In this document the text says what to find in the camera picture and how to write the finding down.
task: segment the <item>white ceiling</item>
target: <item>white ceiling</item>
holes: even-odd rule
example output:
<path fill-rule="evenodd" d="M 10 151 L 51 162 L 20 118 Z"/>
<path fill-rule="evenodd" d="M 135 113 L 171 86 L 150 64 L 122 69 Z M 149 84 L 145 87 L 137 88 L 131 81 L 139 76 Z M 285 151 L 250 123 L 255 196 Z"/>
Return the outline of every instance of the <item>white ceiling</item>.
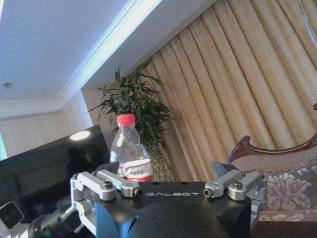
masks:
<path fill-rule="evenodd" d="M 0 100 L 54 97 L 127 0 L 5 0 Z"/>
<path fill-rule="evenodd" d="M 215 1 L 4 0 L 0 119 L 61 110 L 83 86 L 146 60 Z"/>

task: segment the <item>potted plant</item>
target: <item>potted plant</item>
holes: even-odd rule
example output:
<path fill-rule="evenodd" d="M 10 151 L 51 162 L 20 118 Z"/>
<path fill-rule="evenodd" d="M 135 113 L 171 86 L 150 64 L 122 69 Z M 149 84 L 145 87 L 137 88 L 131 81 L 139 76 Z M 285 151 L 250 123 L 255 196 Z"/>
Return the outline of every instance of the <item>potted plant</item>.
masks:
<path fill-rule="evenodd" d="M 151 158 L 156 181 L 175 181 L 175 175 L 168 160 L 159 149 L 159 144 L 165 148 L 162 134 L 168 131 L 162 123 L 172 118 L 171 109 L 158 99 L 160 92 L 152 87 L 152 83 L 162 86 L 162 82 L 145 73 L 149 65 L 147 60 L 126 77 L 121 77 L 120 71 L 115 72 L 116 85 L 107 83 L 103 88 L 102 102 L 90 111 L 100 108 L 99 119 L 102 115 L 110 114 L 110 123 L 117 131 L 114 123 L 117 115 L 134 114 L 136 129 L 141 143 L 146 147 Z"/>

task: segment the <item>metal clamp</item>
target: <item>metal clamp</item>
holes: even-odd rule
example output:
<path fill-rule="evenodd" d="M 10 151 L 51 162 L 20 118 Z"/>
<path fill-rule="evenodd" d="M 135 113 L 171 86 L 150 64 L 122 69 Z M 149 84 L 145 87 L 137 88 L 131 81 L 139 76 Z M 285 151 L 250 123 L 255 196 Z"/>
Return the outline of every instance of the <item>metal clamp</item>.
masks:
<path fill-rule="evenodd" d="M 222 197 L 224 190 L 227 189 L 233 182 L 240 180 L 242 177 L 243 173 L 241 171 L 231 170 L 215 181 L 206 182 L 203 194 L 207 198 Z"/>
<path fill-rule="evenodd" d="M 228 196 L 234 201 L 243 201 L 247 196 L 258 201 L 266 201 L 266 191 L 267 180 L 264 176 L 251 172 L 228 187 Z"/>
<path fill-rule="evenodd" d="M 96 193 L 99 199 L 107 202 L 117 197 L 117 190 L 124 197 L 136 198 L 142 195 L 137 182 L 127 181 L 107 170 L 82 172 L 70 179 L 71 202 L 69 211 L 77 210 L 80 221 L 92 234 L 96 235 L 95 206 L 91 199 Z"/>
<path fill-rule="evenodd" d="M 239 170 L 231 170 L 216 181 L 206 182 L 203 193 L 207 198 L 221 197 L 227 188 L 228 196 L 234 201 L 243 201 L 248 196 L 251 199 L 252 229 L 259 219 L 260 211 L 265 207 L 267 179 L 257 172 L 243 175 Z"/>
<path fill-rule="evenodd" d="M 107 170 L 100 170 L 96 176 L 102 180 L 111 181 L 124 197 L 137 198 L 142 195 L 142 190 L 137 182 L 127 181 Z"/>

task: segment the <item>bottle label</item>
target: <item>bottle label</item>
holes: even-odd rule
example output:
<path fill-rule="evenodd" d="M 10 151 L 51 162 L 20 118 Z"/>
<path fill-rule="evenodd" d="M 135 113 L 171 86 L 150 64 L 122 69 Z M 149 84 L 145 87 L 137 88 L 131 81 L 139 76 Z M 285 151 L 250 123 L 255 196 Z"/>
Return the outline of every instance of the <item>bottle label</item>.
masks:
<path fill-rule="evenodd" d="M 130 181 L 153 181 L 153 171 L 149 159 L 127 162 L 123 166 L 123 171 L 124 176 Z"/>
<path fill-rule="evenodd" d="M 153 175 L 146 176 L 143 178 L 127 178 L 127 180 L 134 182 L 153 182 Z"/>

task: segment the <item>red bottle cap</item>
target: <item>red bottle cap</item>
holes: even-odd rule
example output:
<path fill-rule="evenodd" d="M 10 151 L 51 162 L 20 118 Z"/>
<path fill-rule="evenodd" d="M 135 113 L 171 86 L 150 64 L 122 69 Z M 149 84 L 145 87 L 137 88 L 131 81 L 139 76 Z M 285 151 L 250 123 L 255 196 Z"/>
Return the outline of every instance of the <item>red bottle cap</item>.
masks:
<path fill-rule="evenodd" d="M 118 126 L 132 126 L 135 125 L 134 114 L 123 114 L 117 116 Z"/>

